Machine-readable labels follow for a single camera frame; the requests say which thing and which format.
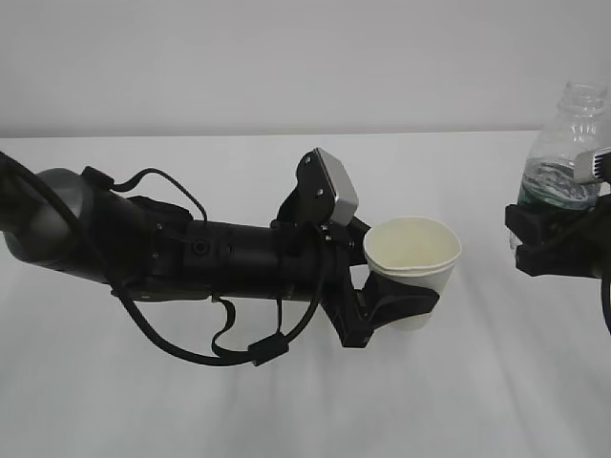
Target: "white wall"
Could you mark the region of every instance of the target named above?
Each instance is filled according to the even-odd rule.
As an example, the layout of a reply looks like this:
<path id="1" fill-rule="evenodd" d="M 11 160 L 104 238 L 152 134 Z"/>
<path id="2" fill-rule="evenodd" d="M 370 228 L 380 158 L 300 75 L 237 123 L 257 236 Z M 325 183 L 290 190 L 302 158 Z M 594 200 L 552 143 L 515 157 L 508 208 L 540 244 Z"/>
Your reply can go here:
<path id="1" fill-rule="evenodd" d="M 608 0 L 4 0 L 0 136 L 535 128 Z"/>

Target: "white table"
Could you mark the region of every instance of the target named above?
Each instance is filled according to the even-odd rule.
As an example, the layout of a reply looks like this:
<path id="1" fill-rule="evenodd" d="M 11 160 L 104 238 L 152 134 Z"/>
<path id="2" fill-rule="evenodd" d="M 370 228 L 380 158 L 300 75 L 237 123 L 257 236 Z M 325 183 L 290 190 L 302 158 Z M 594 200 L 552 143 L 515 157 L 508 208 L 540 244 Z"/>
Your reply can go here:
<path id="1" fill-rule="evenodd" d="M 343 349 L 319 310 L 282 358 L 212 368 L 140 335 L 107 287 L 0 253 L 0 455 L 66 457 L 608 457 L 611 338 L 596 281 L 530 279 L 503 226 L 533 133 L 2 139 L 40 171 L 93 165 L 123 180 L 178 177 L 210 218 L 267 225 L 299 158 L 344 162 L 360 218 L 448 223 L 464 255 L 416 333 L 377 331 Z M 187 206 L 156 177 L 139 194 Z M 359 279 L 363 272 L 356 273 Z M 275 304 L 238 300 L 223 339 L 273 330 Z M 286 327 L 305 309 L 285 307 Z M 224 312 L 144 306 L 160 332 L 207 351 Z"/>

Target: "paper cup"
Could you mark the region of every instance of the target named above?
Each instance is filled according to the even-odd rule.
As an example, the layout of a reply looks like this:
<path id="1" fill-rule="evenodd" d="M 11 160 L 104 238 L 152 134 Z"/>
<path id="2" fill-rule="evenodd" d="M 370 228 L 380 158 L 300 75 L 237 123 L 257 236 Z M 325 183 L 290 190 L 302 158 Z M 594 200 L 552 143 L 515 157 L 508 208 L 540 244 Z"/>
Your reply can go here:
<path id="1" fill-rule="evenodd" d="M 443 292 L 462 252 L 458 236 L 445 224 L 423 217 L 392 219 L 371 228 L 364 240 L 369 270 L 387 279 Z M 424 326 L 430 314 L 393 322 L 405 330 Z"/>

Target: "water bottle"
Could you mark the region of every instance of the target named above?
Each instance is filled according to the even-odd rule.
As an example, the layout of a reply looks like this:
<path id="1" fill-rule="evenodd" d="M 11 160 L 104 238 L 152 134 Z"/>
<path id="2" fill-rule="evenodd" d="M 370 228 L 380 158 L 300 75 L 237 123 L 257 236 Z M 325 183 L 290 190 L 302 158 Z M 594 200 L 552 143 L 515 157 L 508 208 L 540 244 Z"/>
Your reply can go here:
<path id="1" fill-rule="evenodd" d="M 601 145 L 607 88 L 569 82 L 558 104 L 558 114 L 539 133 L 522 175 L 518 205 L 542 210 L 561 208 L 586 210 L 594 206 L 598 184 L 577 184 L 573 180 L 576 156 Z M 511 234 L 514 253 L 521 244 Z"/>

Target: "wire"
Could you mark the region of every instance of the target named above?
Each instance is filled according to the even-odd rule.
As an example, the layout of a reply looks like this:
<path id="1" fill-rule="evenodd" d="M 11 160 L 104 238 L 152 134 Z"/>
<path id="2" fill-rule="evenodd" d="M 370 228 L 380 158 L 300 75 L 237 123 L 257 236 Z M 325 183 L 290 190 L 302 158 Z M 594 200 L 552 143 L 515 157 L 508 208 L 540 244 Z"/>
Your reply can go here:
<path id="1" fill-rule="evenodd" d="M 322 234 L 320 234 L 319 229 L 314 224 L 311 224 L 311 228 L 317 234 L 317 236 L 319 236 L 316 238 L 316 240 L 318 240 L 318 265 L 319 265 L 320 275 L 318 276 L 318 281 L 316 283 L 316 289 L 314 290 L 314 295 L 312 296 L 312 299 L 309 302 L 309 306 L 307 307 L 305 314 L 302 316 L 299 322 L 295 325 L 295 327 L 291 329 L 291 331 L 288 334 L 286 334 L 286 339 L 289 342 L 294 341 L 297 338 L 297 336 L 299 336 L 304 331 L 304 329 L 306 329 L 306 326 L 309 324 L 310 320 L 314 316 L 316 307 L 318 307 L 318 304 L 321 301 L 321 297 L 323 295 L 323 286 L 325 285 L 325 271 L 326 271 L 325 243 L 323 242 L 323 236 Z"/>
<path id="2" fill-rule="evenodd" d="M 602 302 L 602 316 L 607 330 L 611 334 L 611 272 L 607 268 L 602 274 L 600 282 L 600 301 Z"/>
<path id="3" fill-rule="evenodd" d="M 196 198 L 194 198 L 191 195 L 191 193 L 189 193 L 184 188 L 184 186 L 182 186 L 177 180 L 175 180 L 174 178 L 172 178 L 171 176 L 169 176 L 162 170 L 151 169 L 151 168 L 141 170 L 137 174 L 135 174 L 133 177 L 125 181 L 124 183 L 113 185 L 111 189 L 118 193 L 127 193 L 128 191 L 132 191 L 134 188 L 136 188 L 136 186 L 138 186 L 138 184 L 142 181 L 144 177 L 146 177 L 147 175 L 151 175 L 151 174 L 164 177 L 165 179 L 170 181 L 174 186 L 176 186 L 179 189 L 179 191 L 181 191 L 185 196 L 187 196 L 187 198 L 191 200 L 196 207 L 198 207 L 198 210 L 200 210 L 201 216 L 203 217 L 203 222 L 205 224 L 208 223 L 208 214 L 206 213 L 205 209 L 203 208 L 203 205 L 201 205 L 200 202 Z"/>
<path id="4" fill-rule="evenodd" d="M 280 332 L 283 327 L 283 298 L 280 296 L 276 298 L 276 306 L 278 308 L 278 326 L 276 332 Z"/>

